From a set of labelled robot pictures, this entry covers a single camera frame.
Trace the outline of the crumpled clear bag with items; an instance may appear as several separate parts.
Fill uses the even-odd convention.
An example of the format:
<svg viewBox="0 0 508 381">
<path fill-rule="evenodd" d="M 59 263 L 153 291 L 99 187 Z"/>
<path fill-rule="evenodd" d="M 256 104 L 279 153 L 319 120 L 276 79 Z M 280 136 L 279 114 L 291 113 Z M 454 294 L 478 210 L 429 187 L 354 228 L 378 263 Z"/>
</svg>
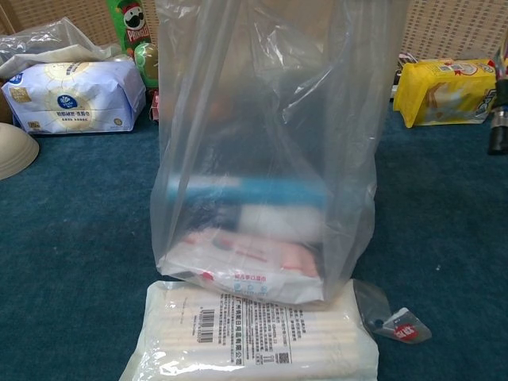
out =
<svg viewBox="0 0 508 381">
<path fill-rule="evenodd" d="M 67 17 L 0 35 L 0 80 L 8 80 L 35 64 L 125 60 L 118 44 L 96 45 Z"/>
</svg>

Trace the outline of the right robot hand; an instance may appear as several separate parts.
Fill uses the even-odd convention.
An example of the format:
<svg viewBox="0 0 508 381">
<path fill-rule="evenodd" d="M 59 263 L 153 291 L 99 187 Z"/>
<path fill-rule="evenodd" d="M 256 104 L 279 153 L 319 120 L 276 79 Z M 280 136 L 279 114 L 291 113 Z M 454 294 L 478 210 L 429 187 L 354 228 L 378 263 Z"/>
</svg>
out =
<svg viewBox="0 0 508 381">
<path fill-rule="evenodd" d="M 508 155 L 508 78 L 495 84 L 496 99 L 491 112 L 491 131 L 487 153 L 491 156 Z"/>
</svg>

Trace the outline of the small clear red-label packet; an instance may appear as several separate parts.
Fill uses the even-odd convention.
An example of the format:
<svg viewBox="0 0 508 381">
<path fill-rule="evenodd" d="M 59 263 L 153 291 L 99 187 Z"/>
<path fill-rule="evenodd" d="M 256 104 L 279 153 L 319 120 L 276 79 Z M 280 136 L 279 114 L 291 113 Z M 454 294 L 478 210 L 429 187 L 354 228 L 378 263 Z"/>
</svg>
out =
<svg viewBox="0 0 508 381">
<path fill-rule="evenodd" d="M 371 334 L 406 344 L 419 344 L 432 337 L 430 329 L 406 307 L 392 312 L 379 287 L 354 279 L 353 290 L 364 327 Z"/>
</svg>

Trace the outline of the pink white wet wipes pack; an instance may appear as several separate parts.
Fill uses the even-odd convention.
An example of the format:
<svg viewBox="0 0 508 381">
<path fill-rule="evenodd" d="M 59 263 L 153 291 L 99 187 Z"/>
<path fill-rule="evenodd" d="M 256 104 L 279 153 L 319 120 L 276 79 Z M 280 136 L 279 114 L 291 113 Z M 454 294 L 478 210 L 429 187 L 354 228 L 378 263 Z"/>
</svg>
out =
<svg viewBox="0 0 508 381">
<path fill-rule="evenodd" d="M 221 229 L 188 233 L 160 258 L 158 268 L 202 287 L 263 301 L 300 305 L 325 300 L 310 250 Z"/>
</svg>

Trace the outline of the blue tube roll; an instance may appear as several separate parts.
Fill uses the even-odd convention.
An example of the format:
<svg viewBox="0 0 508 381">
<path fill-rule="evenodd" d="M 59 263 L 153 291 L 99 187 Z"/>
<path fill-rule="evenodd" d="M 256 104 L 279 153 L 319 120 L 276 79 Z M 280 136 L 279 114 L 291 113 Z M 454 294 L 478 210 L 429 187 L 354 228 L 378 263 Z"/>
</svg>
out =
<svg viewBox="0 0 508 381">
<path fill-rule="evenodd" d="M 192 175 L 183 202 L 217 204 L 304 205 L 324 207 L 328 191 L 319 182 L 300 179 Z"/>
</svg>

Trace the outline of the teal tablecloth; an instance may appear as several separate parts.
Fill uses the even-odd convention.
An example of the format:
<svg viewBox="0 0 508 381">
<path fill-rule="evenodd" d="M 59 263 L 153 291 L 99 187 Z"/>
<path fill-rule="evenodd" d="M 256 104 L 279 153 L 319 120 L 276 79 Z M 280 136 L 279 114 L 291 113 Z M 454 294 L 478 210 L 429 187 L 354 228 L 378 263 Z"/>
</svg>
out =
<svg viewBox="0 0 508 381">
<path fill-rule="evenodd" d="M 379 338 L 379 381 L 508 381 L 508 156 L 488 124 L 407 129 L 376 153 L 375 234 L 354 276 L 432 331 Z M 0 381 L 118 381 L 154 264 L 158 129 L 40 137 L 0 181 Z"/>
</svg>

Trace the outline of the clear plastic shopping bag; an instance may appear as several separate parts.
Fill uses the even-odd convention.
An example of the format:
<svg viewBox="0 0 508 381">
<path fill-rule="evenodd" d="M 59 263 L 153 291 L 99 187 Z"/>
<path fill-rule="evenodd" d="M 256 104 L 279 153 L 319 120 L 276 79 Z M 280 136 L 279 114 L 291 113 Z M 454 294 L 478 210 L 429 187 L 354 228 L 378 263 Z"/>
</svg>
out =
<svg viewBox="0 0 508 381">
<path fill-rule="evenodd" d="M 324 207 L 314 206 L 323 213 L 322 239 L 280 242 L 314 255 L 325 300 L 307 304 L 333 299 L 374 231 L 375 151 L 395 66 L 213 71 L 159 62 L 160 166 L 150 202 L 158 272 L 160 258 L 188 233 L 239 233 L 241 207 L 267 205 L 186 204 L 182 193 L 192 175 L 300 179 L 328 191 Z"/>
</svg>

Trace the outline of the white paper roll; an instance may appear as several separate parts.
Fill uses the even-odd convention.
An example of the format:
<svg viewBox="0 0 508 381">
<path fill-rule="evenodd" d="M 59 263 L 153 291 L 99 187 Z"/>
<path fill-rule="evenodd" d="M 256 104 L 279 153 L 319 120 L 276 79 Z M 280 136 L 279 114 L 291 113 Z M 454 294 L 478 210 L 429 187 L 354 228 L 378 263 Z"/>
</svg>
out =
<svg viewBox="0 0 508 381">
<path fill-rule="evenodd" d="M 319 242 L 323 213 L 313 206 L 245 205 L 237 220 L 239 233 L 288 242 Z"/>
</svg>

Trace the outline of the white blue tissue pack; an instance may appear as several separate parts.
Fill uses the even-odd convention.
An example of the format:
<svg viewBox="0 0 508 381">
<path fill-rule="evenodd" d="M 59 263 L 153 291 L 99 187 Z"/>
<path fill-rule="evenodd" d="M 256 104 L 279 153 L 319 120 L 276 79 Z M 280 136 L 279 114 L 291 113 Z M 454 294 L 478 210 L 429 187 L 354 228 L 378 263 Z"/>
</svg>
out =
<svg viewBox="0 0 508 381">
<path fill-rule="evenodd" d="M 13 122 L 32 134 L 129 132 L 146 87 L 127 61 L 39 63 L 2 86 Z"/>
</svg>

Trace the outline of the woven folding screen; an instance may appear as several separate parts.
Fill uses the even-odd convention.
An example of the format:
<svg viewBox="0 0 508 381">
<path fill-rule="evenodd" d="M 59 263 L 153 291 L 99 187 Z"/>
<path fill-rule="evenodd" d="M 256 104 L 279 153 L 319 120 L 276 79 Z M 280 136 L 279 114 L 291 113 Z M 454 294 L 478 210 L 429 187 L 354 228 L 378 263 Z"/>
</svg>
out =
<svg viewBox="0 0 508 381">
<path fill-rule="evenodd" d="M 390 69 L 417 60 L 493 60 L 508 0 L 152 0 L 144 15 L 163 68 L 192 64 Z M 94 44 L 118 44 L 106 0 L 0 0 L 0 35 L 67 17 Z"/>
</svg>

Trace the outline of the green egg-shaped toy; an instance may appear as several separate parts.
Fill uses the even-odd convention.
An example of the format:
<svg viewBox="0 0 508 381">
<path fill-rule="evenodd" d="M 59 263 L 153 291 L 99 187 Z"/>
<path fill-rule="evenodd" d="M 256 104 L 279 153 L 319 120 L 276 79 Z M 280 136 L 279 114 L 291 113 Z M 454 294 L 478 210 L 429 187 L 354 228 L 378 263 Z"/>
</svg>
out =
<svg viewBox="0 0 508 381">
<path fill-rule="evenodd" d="M 147 88 L 158 87 L 158 49 L 152 43 L 141 43 L 134 50 L 134 60 Z"/>
</svg>

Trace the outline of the yellow biscuit pack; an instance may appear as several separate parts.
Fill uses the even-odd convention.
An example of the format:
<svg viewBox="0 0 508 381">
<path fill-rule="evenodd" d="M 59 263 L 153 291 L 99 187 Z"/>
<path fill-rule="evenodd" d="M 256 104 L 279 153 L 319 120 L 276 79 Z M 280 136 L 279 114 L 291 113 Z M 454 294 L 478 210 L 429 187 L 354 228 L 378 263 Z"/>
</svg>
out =
<svg viewBox="0 0 508 381">
<path fill-rule="evenodd" d="M 491 60 L 426 60 L 405 64 L 393 110 L 410 129 L 423 125 L 481 124 L 496 98 Z"/>
</svg>

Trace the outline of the black snack pack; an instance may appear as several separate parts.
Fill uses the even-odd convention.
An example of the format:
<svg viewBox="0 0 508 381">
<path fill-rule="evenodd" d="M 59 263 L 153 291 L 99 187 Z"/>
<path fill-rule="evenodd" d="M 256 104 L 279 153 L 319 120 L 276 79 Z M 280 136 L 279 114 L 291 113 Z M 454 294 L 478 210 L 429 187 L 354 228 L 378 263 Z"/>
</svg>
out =
<svg viewBox="0 0 508 381">
<path fill-rule="evenodd" d="M 411 55 L 410 53 L 406 52 L 406 53 L 400 53 L 398 55 L 398 61 L 397 61 L 397 70 L 395 72 L 395 76 L 394 76 L 394 82 L 393 82 L 393 85 L 392 85 L 392 89 L 391 89 L 391 99 L 394 98 L 395 94 L 396 94 L 396 91 L 398 89 L 398 83 L 399 83 L 399 80 L 401 78 L 401 75 L 402 75 L 402 69 L 404 67 L 405 64 L 415 64 L 417 63 L 417 59 Z"/>
</svg>

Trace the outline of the cream round bowl edge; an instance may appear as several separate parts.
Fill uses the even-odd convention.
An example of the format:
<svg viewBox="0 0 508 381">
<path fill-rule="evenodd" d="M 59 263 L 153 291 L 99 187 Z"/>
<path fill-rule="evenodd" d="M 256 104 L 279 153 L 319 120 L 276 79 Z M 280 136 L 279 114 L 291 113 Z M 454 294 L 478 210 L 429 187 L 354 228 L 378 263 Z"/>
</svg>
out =
<svg viewBox="0 0 508 381">
<path fill-rule="evenodd" d="M 26 169 L 39 151 L 39 144 L 24 130 L 0 122 L 0 180 Z"/>
</svg>

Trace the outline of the green Pringles can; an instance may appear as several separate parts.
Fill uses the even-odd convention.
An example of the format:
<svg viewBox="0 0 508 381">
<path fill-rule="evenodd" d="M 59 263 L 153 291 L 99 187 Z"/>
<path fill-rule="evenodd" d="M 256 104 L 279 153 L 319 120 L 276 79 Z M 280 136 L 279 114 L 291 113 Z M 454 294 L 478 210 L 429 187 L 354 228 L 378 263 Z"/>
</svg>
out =
<svg viewBox="0 0 508 381">
<path fill-rule="evenodd" d="M 139 44 L 151 43 L 141 0 L 106 0 L 121 50 L 134 57 Z"/>
</svg>

